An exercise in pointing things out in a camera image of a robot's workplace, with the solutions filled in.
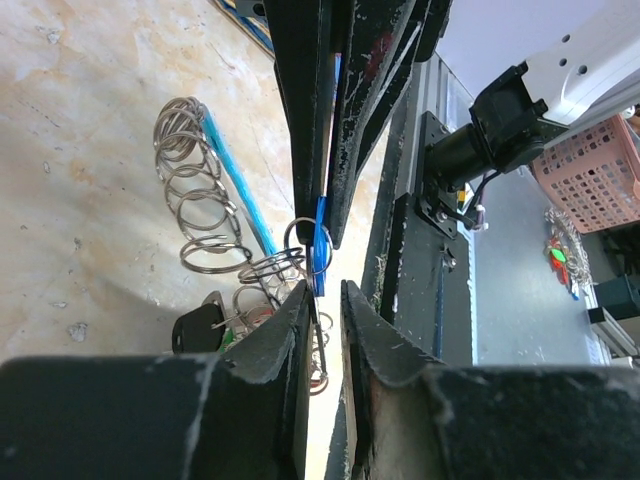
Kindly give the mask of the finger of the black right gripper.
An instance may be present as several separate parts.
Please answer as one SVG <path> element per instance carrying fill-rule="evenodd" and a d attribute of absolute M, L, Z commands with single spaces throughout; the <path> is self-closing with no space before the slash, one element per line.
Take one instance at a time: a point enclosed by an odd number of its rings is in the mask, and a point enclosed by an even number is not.
<path fill-rule="evenodd" d="M 266 0 L 275 73 L 290 134 L 295 216 L 316 215 L 333 101 L 330 1 Z"/>
<path fill-rule="evenodd" d="M 352 1 L 341 52 L 324 226 L 338 248 L 357 181 L 406 93 L 416 63 L 431 58 L 450 1 Z"/>

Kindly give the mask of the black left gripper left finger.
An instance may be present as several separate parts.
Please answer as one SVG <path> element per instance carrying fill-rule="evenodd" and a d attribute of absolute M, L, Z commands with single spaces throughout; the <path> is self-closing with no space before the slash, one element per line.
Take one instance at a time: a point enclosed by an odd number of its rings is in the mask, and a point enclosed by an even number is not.
<path fill-rule="evenodd" d="M 311 291 L 231 350 L 1 367 L 5 479 L 301 479 Z"/>

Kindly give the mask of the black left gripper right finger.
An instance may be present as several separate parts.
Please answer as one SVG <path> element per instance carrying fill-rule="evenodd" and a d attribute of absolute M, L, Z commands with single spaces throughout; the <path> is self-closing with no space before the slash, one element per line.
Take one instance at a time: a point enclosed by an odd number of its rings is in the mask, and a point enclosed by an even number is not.
<path fill-rule="evenodd" d="M 639 374 L 453 367 L 341 285 L 353 479 L 635 479 Z"/>

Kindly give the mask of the blue key tag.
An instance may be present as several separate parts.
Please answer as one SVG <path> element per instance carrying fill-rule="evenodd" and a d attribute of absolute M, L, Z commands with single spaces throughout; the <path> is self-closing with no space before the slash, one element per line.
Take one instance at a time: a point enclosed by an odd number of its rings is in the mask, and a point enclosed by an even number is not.
<path fill-rule="evenodd" d="M 323 170 L 320 183 L 320 196 L 317 200 L 315 223 L 314 223 L 314 239 L 312 247 L 312 274 L 314 293 L 317 297 L 325 296 L 326 273 L 329 265 L 332 248 L 329 246 L 329 235 L 324 232 L 324 218 L 327 208 L 327 190 L 328 190 L 328 172 L 329 159 L 331 152 L 332 128 L 334 123 L 334 115 L 336 108 L 336 98 L 338 84 L 340 80 L 341 55 L 336 53 L 334 56 L 334 86 L 332 90 L 332 101 L 329 112 L 328 126 L 328 144 L 327 153 L 324 155 Z"/>

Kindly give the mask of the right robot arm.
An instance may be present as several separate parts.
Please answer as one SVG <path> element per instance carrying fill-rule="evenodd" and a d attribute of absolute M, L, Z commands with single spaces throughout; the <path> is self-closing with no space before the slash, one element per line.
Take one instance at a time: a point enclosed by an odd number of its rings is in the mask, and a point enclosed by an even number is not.
<path fill-rule="evenodd" d="M 262 1 L 290 133 L 294 207 L 335 244 L 358 177 L 406 92 L 436 50 L 447 1 Z M 608 1 L 578 28 L 509 67 L 473 103 L 471 122 L 439 143 L 430 177 L 453 189 L 528 163 L 639 68 L 639 5 Z"/>

